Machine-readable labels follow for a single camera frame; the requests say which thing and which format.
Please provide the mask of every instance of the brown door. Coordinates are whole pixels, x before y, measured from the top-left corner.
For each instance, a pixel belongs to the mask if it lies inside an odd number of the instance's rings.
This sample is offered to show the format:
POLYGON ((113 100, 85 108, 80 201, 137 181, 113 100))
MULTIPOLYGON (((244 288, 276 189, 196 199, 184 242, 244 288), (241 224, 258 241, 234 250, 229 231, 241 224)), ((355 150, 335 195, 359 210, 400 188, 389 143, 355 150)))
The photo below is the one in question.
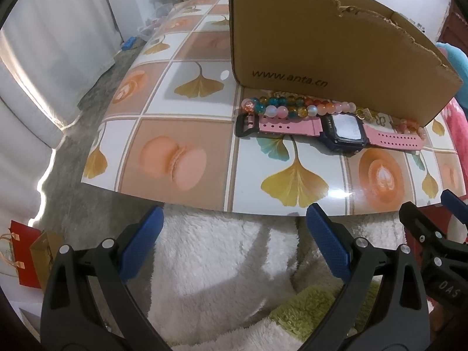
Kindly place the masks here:
POLYGON ((453 1, 439 42, 450 43, 468 55, 468 23, 453 1))

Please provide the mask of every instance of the light blue plush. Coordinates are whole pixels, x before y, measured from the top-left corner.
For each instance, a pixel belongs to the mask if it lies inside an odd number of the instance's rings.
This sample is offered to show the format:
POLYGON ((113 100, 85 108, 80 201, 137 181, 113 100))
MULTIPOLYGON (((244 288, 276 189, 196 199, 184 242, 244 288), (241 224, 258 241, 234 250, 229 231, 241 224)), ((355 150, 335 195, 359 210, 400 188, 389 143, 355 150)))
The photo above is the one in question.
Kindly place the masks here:
POLYGON ((463 85, 456 93, 455 98, 468 117, 468 56, 459 48, 448 43, 437 42, 436 46, 447 50, 448 61, 452 64, 455 71, 458 72, 460 78, 462 78, 463 85))

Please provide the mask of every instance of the watch face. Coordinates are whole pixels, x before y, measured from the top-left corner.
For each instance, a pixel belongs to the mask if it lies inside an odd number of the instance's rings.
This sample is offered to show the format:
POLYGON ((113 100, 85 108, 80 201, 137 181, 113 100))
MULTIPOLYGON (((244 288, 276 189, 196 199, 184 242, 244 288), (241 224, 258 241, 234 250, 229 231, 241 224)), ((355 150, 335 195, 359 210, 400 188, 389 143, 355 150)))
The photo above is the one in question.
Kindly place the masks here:
POLYGON ((327 114, 321 120, 324 136, 334 144, 334 150, 353 152, 369 141, 362 121, 352 113, 327 114))

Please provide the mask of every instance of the bag handle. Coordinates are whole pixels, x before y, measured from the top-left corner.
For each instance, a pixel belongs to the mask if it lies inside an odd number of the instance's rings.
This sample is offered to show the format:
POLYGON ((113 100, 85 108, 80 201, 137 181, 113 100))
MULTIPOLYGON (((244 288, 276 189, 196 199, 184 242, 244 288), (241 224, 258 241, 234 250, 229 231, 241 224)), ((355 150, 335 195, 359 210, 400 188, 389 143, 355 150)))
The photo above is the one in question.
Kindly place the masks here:
MULTIPOLYGON (((11 239, 14 239, 16 241, 20 241, 20 236, 17 233, 4 233, 3 235, 0 235, 0 240, 6 240, 6 241, 9 241, 11 243, 11 239)), ((8 260, 1 251, 0 251, 0 259, 2 259, 8 265, 11 265, 14 268, 25 269, 24 262, 22 262, 22 261, 12 262, 12 261, 8 260)))

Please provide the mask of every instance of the pink watch strap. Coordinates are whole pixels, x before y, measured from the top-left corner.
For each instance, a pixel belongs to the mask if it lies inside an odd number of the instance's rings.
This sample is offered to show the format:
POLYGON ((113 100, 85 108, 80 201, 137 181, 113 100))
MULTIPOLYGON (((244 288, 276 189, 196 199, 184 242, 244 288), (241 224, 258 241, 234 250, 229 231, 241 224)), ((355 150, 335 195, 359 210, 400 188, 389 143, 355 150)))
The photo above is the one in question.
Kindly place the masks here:
POLYGON ((319 117, 290 120, 288 118, 279 119, 261 115, 259 117, 259 129, 260 132, 317 137, 322 132, 322 125, 319 117))
POLYGON ((388 133, 377 130, 364 123, 364 131, 372 145, 397 150, 421 150, 423 141, 418 135, 388 133))

